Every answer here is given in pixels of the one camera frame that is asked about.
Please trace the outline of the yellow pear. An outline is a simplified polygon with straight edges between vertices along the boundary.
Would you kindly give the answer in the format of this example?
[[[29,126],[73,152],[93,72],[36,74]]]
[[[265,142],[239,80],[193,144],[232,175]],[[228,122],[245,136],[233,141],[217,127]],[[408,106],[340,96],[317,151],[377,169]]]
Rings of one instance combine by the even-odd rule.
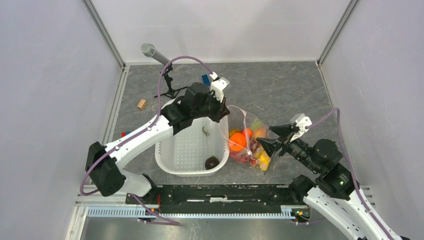
[[[256,159],[256,164],[258,165],[258,167],[265,172],[268,170],[270,162],[271,158],[265,151],[261,152],[259,157]]]

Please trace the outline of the brown kiwi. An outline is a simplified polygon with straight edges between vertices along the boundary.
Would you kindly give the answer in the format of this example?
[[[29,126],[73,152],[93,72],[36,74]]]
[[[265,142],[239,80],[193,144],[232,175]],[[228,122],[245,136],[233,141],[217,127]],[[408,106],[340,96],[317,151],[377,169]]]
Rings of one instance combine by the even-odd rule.
[[[241,133],[242,131],[238,128],[233,128],[229,131],[229,136],[231,137],[232,135],[236,134],[236,133]]]

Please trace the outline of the white plastic basket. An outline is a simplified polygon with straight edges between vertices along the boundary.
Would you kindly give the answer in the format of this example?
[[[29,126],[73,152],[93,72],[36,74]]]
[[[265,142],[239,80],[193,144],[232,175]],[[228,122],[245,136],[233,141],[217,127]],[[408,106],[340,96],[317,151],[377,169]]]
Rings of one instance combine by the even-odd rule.
[[[229,159],[229,147],[221,136],[228,126],[228,117],[214,122],[208,117],[194,119],[191,126],[155,144],[155,160],[165,172],[179,177],[214,175]],[[205,136],[202,127],[210,133]],[[220,164],[205,169],[207,158],[215,156]]]

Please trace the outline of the orange tangerine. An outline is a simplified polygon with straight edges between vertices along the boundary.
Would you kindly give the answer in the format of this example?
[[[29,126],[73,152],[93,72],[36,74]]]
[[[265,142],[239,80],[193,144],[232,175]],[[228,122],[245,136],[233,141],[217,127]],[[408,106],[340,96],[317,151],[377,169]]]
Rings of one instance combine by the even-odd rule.
[[[236,132],[229,138],[229,148],[233,152],[240,152],[247,147],[246,136],[241,132]]]

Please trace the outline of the strawberry bunch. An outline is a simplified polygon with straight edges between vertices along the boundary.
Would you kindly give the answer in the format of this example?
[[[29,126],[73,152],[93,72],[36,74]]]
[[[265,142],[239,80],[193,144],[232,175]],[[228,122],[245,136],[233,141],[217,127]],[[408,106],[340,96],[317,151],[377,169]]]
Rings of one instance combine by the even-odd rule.
[[[249,156],[250,159],[248,160],[249,165],[254,168],[257,166],[257,159],[261,156],[263,152],[262,146],[255,140],[252,140],[250,142],[250,150],[251,155]]]

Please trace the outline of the red bell pepper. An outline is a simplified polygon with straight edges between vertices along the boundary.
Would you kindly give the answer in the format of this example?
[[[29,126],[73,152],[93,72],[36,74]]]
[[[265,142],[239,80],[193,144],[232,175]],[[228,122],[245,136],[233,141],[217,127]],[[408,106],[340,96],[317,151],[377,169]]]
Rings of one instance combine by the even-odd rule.
[[[229,157],[232,160],[236,161],[237,163],[242,163],[242,164],[247,163],[251,159],[251,156],[244,152],[234,152],[234,151],[230,152]]]

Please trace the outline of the orange carrot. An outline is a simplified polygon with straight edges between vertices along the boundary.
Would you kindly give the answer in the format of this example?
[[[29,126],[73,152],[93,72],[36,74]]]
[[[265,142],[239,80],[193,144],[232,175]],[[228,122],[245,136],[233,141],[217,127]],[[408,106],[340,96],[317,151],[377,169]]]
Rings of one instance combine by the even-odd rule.
[[[264,123],[259,120],[256,119],[253,122],[250,123],[250,125],[245,128],[244,130],[241,131],[242,134],[247,134],[247,136],[249,137],[249,139],[253,139],[253,131],[259,127],[264,127]]]

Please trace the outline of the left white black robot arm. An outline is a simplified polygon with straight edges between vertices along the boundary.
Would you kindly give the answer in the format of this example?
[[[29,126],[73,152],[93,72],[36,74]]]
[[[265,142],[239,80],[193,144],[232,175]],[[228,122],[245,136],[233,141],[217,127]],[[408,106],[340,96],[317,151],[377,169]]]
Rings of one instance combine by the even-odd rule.
[[[150,147],[157,165],[179,177],[206,177],[220,170],[229,158],[229,110],[220,79],[189,86],[185,94],[164,104],[145,125],[113,142],[93,143],[88,149],[86,176],[96,191],[109,197],[122,191],[153,203],[157,190],[146,176],[125,170],[126,165]]]

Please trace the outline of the peach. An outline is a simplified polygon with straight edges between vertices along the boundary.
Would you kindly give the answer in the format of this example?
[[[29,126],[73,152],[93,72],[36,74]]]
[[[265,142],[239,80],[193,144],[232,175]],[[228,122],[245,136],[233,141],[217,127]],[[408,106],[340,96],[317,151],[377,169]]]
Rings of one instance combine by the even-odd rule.
[[[252,138],[256,140],[257,138],[266,138],[268,129],[266,127],[258,127],[252,133]]]

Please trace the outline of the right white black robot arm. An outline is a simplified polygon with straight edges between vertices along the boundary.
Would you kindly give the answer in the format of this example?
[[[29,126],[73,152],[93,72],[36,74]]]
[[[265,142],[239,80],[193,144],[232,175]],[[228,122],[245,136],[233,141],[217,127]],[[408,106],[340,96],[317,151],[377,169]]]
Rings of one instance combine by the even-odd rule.
[[[295,138],[298,128],[293,124],[269,129],[276,139],[256,139],[268,155],[289,154],[318,175],[315,180],[300,175],[292,181],[288,196],[293,203],[316,209],[351,240],[405,239],[383,221],[350,170],[340,164],[343,154],[334,141],[319,139],[310,146]]]

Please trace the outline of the clear zip top bag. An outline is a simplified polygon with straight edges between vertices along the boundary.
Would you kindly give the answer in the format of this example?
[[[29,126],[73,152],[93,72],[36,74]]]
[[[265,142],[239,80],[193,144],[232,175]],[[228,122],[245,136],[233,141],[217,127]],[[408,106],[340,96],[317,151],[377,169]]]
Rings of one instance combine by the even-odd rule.
[[[258,139],[273,136],[269,126],[239,106],[229,105],[227,108],[228,126],[224,127],[220,134],[228,145],[229,158],[265,173],[270,167],[272,156],[266,153]]]

